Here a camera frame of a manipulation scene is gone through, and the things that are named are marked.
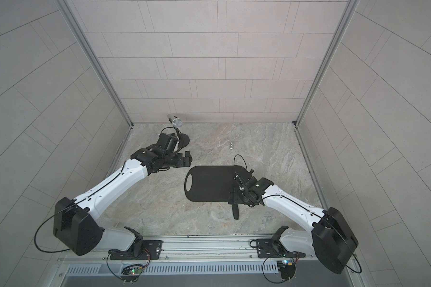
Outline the black knife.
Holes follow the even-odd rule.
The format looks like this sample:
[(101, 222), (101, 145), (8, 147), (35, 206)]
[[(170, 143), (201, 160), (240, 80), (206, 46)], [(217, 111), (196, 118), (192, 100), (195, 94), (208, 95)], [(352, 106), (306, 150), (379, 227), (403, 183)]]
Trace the black knife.
[(232, 214), (235, 220), (239, 220), (239, 207), (237, 203), (232, 204)]

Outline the black cutting board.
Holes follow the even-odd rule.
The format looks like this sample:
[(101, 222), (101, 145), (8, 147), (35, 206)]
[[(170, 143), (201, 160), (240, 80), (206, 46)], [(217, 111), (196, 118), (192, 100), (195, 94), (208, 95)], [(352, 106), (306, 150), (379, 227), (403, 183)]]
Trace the black cutting board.
[(195, 166), (188, 171), (184, 193), (191, 202), (228, 202), (242, 166)]

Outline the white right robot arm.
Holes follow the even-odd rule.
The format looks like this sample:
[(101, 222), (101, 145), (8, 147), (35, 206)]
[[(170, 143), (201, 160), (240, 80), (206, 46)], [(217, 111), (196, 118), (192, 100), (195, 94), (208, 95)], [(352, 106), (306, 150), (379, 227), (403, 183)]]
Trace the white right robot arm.
[(324, 210), (307, 204), (286, 193), (266, 178), (234, 177), (238, 188), (233, 198), (249, 207), (258, 205), (272, 208), (299, 224), (308, 235), (298, 236), (286, 226), (280, 227), (265, 249), (280, 257), (292, 253), (310, 254), (331, 272), (341, 274), (354, 255), (359, 243), (339, 210)]

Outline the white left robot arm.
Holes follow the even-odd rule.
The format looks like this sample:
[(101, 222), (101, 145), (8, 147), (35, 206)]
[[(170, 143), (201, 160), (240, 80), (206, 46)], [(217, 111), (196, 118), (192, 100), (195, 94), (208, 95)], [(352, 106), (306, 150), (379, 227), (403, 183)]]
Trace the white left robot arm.
[(53, 234), (76, 255), (109, 250), (117, 260), (140, 258), (144, 253), (142, 235), (132, 228), (102, 228), (97, 219), (122, 194), (147, 176), (171, 167), (189, 167), (192, 157), (184, 153), (153, 153), (142, 148), (123, 166), (95, 187), (70, 200), (56, 203)]

